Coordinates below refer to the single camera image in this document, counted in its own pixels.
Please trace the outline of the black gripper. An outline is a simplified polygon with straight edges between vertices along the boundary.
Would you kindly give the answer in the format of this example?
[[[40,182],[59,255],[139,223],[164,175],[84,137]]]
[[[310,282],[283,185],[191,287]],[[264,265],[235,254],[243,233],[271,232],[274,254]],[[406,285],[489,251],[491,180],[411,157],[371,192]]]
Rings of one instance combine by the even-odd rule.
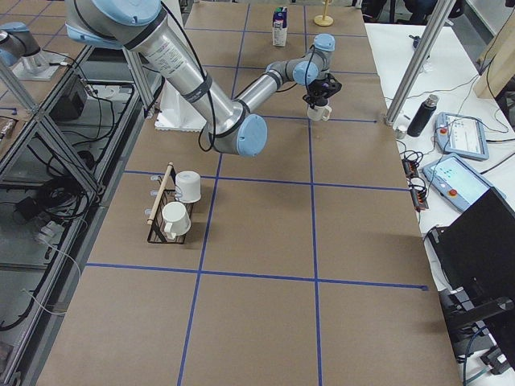
[[[310,108],[324,107],[328,104],[331,91],[332,86],[328,79],[314,80],[307,86],[307,94],[303,96],[303,100]]]

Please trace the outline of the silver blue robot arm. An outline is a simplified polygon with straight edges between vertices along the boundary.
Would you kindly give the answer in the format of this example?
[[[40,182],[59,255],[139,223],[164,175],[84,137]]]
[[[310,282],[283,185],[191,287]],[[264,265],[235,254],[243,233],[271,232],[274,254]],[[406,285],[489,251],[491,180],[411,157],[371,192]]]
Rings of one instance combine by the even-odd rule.
[[[41,47],[28,26],[22,22],[1,25],[1,60],[12,67],[22,58],[31,58],[41,52]]]
[[[329,100],[341,83],[330,73],[336,41],[319,34],[306,54],[277,61],[235,98],[230,98],[206,72],[184,31],[168,24],[171,12],[160,1],[67,1],[70,39],[94,47],[142,55],[206,121],[203,135],[222,154],[254,157],[266,145],[268,129],[256,109],[285,83],[306,89],[303,100],[313,121],[326,121]]]

